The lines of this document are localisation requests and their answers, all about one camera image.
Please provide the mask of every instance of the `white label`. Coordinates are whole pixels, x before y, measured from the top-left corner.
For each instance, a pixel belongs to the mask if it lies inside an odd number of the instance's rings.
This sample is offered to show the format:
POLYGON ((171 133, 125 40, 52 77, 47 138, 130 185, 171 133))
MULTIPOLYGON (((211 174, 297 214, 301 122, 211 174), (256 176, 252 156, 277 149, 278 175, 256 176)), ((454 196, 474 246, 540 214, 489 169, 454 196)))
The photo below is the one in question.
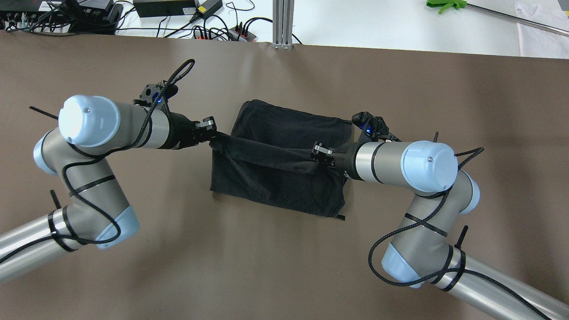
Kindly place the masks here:
POLYGON ((54 7, 58 7, 61 4, 61 1, 42 1, 42 4, 39 6, 38 11, 51 11, 54 7))
POLYGON ((196 8, 182 8, 182 11, 184 11, 184 14, 194 14, 196 13, 196 8))

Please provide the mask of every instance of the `folded black fabric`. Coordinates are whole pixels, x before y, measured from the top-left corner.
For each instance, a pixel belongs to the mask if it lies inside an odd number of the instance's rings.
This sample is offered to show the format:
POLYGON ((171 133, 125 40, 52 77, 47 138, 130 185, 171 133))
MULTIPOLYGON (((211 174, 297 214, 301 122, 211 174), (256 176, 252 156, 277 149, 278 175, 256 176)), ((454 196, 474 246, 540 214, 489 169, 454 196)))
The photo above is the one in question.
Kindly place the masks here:
POLYGON ((338 147, 352 123, 253 100, 243 104, 231 135, 211 140, 211 190, 271 206, 336 217, 346 178, 310 158, 315 141, 338 147))

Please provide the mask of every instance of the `green object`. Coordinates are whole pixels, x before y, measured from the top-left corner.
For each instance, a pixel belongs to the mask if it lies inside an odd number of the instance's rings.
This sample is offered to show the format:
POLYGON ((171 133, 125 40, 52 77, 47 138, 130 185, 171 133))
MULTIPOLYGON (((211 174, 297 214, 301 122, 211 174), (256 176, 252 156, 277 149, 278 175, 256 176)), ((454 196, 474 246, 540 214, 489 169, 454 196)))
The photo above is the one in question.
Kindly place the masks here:
POLYGON ((460 9, 466 7, 466 1, 464 0, 427 0, 427 6, 442 7, 439 10, 439 14, 443 13, 446 9, 454 7, 455 9, 460 9))

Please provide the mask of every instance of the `white cloth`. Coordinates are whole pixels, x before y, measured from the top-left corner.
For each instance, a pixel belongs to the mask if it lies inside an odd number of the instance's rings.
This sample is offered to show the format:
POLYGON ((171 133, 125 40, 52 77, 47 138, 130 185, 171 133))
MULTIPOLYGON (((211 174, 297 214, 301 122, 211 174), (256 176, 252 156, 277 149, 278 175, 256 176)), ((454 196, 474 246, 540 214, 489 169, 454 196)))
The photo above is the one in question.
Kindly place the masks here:
MULTIPOLYGON (((547 10, 541 5, 516 2, 516 16, 569 30, 567 14, 561 10, 547 10)), ((518 23, 519 54, 540 58, 569 59, 569 37, 553 34, 518 23)))

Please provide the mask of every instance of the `white table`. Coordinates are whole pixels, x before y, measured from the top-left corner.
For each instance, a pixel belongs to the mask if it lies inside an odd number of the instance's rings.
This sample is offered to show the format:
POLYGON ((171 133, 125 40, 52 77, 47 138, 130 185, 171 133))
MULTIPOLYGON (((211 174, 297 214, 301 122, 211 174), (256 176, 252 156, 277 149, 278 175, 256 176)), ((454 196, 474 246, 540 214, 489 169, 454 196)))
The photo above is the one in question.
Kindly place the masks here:
MULTIPOLYGON (((246 0, 234 0, 238 8, 249 8, 246 0)), ((514 15, 515 0, 472 0, 478 5, 514 15)), ((557 0, 524 0, 540 4, 547 9, 561 10, 557 0)), ((271 0, 256 0, 253 11, 238 11, 240 22, 252 17, 273 17, 271 0)), ((458 52, 519 56, 516 22, 478 10, 448 9, 439 15, 438 9, 429 8, 425 0, 296 0, 294 3, 293 33, 304 44, 317 46, 387 48, 400 50, 458 52)), ((231 28, 235 12, 226 7, 219 10, 231 28)), ((139 18, 131 13, 123 27, 156 27, 162 17, 139 18)), ((171 17, 168 28, 178 28, 189 16, 171 17)), ((207 21, 207 27, 222 27, 216 18, 207 21)), ((251 32, 258 41, 272 41, 269 22, 255 21, 251 32)), ((119 35, 156 36, 155 30, 125 30, 119 35)))

